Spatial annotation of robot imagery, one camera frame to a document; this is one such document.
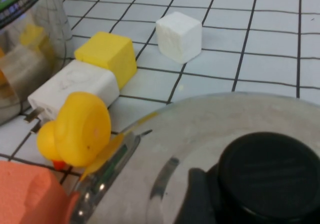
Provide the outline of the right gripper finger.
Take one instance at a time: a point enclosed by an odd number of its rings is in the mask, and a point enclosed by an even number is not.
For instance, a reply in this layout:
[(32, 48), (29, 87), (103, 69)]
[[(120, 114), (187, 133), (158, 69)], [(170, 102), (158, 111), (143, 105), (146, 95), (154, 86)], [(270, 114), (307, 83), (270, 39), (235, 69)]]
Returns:
[(204, 171), (191, 168), (188, 186), (181, 205), (181, 223), (217, 223), (216, 209), (220, 191), (214, 168)]

